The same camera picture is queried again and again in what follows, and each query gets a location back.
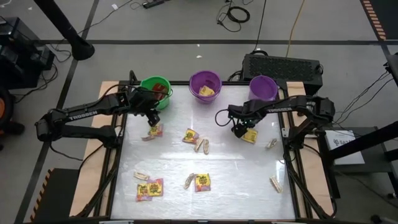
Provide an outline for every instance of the yellow candy bag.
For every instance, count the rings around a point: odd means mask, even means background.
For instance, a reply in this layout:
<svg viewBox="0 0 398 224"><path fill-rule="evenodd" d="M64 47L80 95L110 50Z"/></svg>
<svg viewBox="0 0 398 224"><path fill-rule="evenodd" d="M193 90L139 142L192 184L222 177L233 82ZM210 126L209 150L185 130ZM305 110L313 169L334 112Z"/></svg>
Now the yellow candy bag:
<svg viewBox="0 0 398 224"><path fill-rule="evenodd" d="M155 126L150 127L148 135L162 137L163 136L163 124L158 123Z"/></svg>
<svg viewBox="0 0 398 224"><path fill-rule="evenodd" d="M247 133L242 136L242 140L254 144L256 143L257 133L258 132L256 130L248 128Z"/></svg>
<svg viewBox="0 0 398 224"><path fill-rule="evenodd" d="M209 174L197 174L195 175L195 191L209 191L210 188L210 176Z"/></svg>
<svg viewBox="0 0 398 224"><path fill-rule="evenodd" d="M148 196L148 185L147 184L137 184L137 202L151 201L152 197Z"/></svg>
<svg viewBox="0 0 398 224"><path fill-rule="evenodd" d="M163 178L156 180L148 180L148 195L149 196L163 196Z"/></svg>
<svg viewBox="0 0 398 224"><path fill-rule="evenodd" d="M211 88L209 88L207 86L203 86L199 90L199 95L201 95L201 96L212 96L212 95L214 95L214 90L212 90Z"/></svg>
<svg viewBox="0 0 398 224"><path fill-rule="evenodd" d="M198 138L199 138L199 134L196 131L188 128L187 131L185 132L185 136L182 139L182 141L195 144L197 142Z"/></svg>

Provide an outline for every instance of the white tabletop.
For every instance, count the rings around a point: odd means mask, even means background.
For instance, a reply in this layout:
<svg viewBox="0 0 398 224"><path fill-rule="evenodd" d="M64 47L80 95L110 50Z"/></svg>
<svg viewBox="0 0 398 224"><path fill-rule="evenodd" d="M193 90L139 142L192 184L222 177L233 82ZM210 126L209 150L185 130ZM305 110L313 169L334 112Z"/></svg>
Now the white tabletop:
<svg viewBox="0 0 398 224"><path fill-rule="evenodd" d="M232 123L219 127L217 111L229 104L248 100L248 86L223 86L210 105L199 104L188 86L173 86L169 106L161 111L163 137L144 142L147 118L127 117L118 180L114 193L112 219L170 220L293 220L295 219L289 181L283 165L283 148L276 114L267 115L255 129L255 144L235 137ZM226 123L228 113L221 112L218 122ZM210 153L198 153L194 145L182 142L191 128L207 138ZM272 149L265 146L278 140ZM144 181L133 173L164 179L163 197L136 202L137 184ZM194 184L183 185L190 173L210 174L211 191L195 192ZM278 194L269 177L276 176L283 192Z"/></svg>

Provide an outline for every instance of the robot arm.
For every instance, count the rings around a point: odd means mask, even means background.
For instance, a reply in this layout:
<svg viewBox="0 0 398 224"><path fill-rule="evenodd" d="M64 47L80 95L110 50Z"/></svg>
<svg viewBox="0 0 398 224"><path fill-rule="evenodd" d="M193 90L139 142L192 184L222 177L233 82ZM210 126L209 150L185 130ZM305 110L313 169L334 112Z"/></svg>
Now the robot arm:
<svg viewBox="0 0 398 224"><path fill-rule="evenodd" d="M242 137L247 128L253 128L269 113L281 113L297 111L299 115L305 115L306 120L298 127L289 130L288 142L291 147L302 148L304 137L333 121L335 106L328 98L319 96L292 96L283 100L265 102L262 100L250 100L243 106L228 106L228 118L238 119L232 127L236 137Z"/></svg>
<svg viewBox="0 0 398 224"><path fill-rule="evenodd" d="M101 128L67 125L68 122L89 118L98 114L146 115L150 126L156 125L160 118L155 107L159 104L153 91L137 87L130 94L126 91L104 95L99 100L66 109L52 109L36 122L37 138L40 141L56 141L60 138L98 139L105 147L119 144L118 137L112 126Z"/></svg>

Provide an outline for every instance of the orange object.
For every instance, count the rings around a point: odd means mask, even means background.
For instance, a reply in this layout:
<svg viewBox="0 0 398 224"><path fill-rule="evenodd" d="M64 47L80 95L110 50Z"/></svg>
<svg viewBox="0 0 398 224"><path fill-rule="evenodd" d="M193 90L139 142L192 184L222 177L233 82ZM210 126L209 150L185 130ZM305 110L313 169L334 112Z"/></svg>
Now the orange object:
<svg viewBox="0 0 398 224"><path fill-rule="evenodd" d="M156 83L154 85L154 87L152 87L153 91L158 91L158 92L162 92L162 93L167 93L169 90L166 88L165 85L162 85L160 83ZM157 100L163 100L163 98L165 97L165 94L161 94L161 93L155 93L155 97Z"/></svg>

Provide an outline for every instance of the black stand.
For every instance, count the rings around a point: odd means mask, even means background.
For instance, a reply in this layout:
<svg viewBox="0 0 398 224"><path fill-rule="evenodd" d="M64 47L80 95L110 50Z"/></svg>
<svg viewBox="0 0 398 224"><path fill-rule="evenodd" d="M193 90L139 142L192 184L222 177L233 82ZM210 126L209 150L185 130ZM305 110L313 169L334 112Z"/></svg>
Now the black stand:
<svg viewBox="0 0 398 224"><path fill-rule="evenodd" d="M94 47L78 35L75 28L73 28L69 23L67 17L63 14L54 0L34 1L63 37L69 41L69 44L72 47L72 55L74 59L86 60L93 56L95 52Z"/></svg>
<svg viewBox="0 0 398 224"><path fill-rule="evenodd" d="M380 143L384 143L388 140L394 139L398 137L398 121L387 125L381 129L375 130L369 134L361 136L360 138L355 139L347 144L344 144L340 147L329 152L329 159L334 161L335 159L339 159L355 152L359 152L370 147L376 146ZM398 159L398 152L389 152L385 153L386 156L395 156L394 158L390 158L390 161Z"/></svg>
<svg viewBox="0 0 398 224"><path fill-rule="evenodd" d="M325 162L329 167L333 166L333 161L338 158L345 157L355 152L362 151L362 156L365 164L353 164L344 166L334 166L342 173L387 173L395 194L398 194L398 179L391 164L391 161L398 159L398 149L387 151L383 143L385 141L398 137L398 121L387 125L381 129L377 128L347 128L354 131L357 137L354 141L346 143L332 151L325 152L328 156L325 157ZM324 138L323 147L327 148L326 139ZM332 183L333 193L340 197L337 186Z"/></svg>

